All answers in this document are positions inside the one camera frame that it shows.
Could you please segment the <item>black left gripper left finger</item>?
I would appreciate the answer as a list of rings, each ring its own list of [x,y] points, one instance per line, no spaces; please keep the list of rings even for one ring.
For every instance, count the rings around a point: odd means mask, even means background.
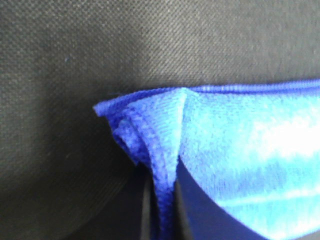
[[[138,167],[141,170],[143,180],[139,239],[157,240],[159,236],[159,218],[154,181],[146,166],[140,164]]]

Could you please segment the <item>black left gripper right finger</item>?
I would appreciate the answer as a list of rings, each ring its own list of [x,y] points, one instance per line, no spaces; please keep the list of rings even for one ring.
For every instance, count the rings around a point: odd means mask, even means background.
[[[180,159],[176,174],[173,191],[174,240],[265,239],[212,201]]]

